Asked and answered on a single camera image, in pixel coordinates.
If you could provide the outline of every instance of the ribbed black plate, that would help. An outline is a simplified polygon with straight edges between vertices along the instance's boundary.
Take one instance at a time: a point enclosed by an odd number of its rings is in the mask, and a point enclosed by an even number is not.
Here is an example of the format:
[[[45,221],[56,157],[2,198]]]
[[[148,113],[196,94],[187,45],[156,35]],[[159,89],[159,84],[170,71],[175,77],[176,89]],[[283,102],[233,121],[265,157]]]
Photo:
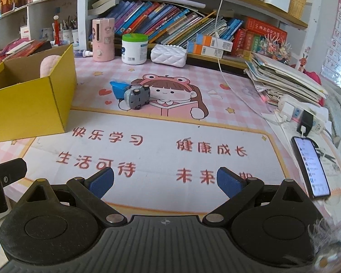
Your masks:
[[[296,272],[306,272],[307,268]],[[107,228],[80,257],[54,266],[10,261],[0,273],[280,273],[259,264],[231,243],[224,229],[202,225],[197,216],[134,216],[124,227]]]

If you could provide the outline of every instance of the green lid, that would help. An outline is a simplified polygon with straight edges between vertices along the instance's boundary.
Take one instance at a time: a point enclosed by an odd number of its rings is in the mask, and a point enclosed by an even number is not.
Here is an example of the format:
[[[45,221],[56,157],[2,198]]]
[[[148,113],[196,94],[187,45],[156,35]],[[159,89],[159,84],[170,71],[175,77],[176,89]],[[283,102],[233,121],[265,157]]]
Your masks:
[[[148,40],[148,35],[143,34],[125,34],[123,41],[125,42],[145,42]]]

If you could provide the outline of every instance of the white quilted bag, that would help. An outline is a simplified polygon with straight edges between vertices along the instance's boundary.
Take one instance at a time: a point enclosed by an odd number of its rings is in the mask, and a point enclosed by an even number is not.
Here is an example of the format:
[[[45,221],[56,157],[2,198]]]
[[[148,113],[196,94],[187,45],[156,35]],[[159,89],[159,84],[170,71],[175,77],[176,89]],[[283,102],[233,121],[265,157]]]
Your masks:
[[[181,68],[186,64],[187,50],[176,45],[157,44],[152,49],[150,58],[154,63],[163,63]]]

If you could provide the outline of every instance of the yellow star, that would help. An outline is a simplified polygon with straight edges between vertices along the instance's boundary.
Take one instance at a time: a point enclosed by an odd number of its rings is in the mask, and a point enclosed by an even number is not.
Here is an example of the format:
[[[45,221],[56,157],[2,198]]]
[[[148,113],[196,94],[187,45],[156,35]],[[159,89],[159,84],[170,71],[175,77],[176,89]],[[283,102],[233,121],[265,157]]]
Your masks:
[[[235,114],[235,110],[232,108],[227,108],[225,110],[228,111],[230,114]]]

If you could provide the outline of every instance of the gray toy car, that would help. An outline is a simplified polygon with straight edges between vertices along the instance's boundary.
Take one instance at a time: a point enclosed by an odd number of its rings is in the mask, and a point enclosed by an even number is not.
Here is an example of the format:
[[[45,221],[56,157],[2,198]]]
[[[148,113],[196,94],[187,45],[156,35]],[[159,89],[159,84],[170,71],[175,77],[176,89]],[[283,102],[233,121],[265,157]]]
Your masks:
[[[131,87],[125,91],[124,99],[131,109],[139,110],[141,106],[149,104],[149,85]]]

